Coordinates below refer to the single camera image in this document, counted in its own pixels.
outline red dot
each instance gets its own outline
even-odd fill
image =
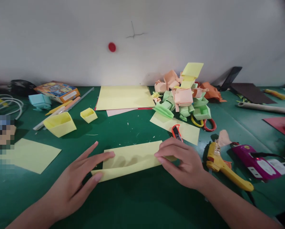
[[[109,45],[108,45],[108,49],[111,52],[115,52],[116,51],[116,45],[113,42],[110,42]]]

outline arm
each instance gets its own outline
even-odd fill
[[[82,185],[86,174],[100,162],[115,156],[114,152],[105,152],[88,157],[97,145],[98,142],[95,142],[71,163],[50,190],[39,201],[21,213],[7,229],[49,228],[55,222],[77,211],[103,175],[98,172],[85,185]]]
[[[155,156],[180,184],[201,192],[230,228],[283,228],[206,172],[192,147],[170,138],[161,143]],[[176,167],[165,156],[175,156],[180,165]]]

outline light blue origami figure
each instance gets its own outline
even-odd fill
[[[42,111],[42,109],[51,109],[51,100],[48,96],[43,94],[36,94],[29,96],[30,103],[36,107],[35,111]]]

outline cardboard box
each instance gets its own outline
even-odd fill
[[[66,103],[69,100],[74,100],[80,95],[76,87],[67,84],[51,81],[35,88],[39,93],[47,95],[51,100]]]

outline yellow origami box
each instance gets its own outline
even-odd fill
[[[46,118],[44,126],[57,137],[61,137],[77,129],[68,112]]]
[[[91,121],[94,121],[98,118],[96,115],[96,112],[92,108],[87,108],[84,111],[80,112],[81,118],[83,118],[87,123],[90,123]]]

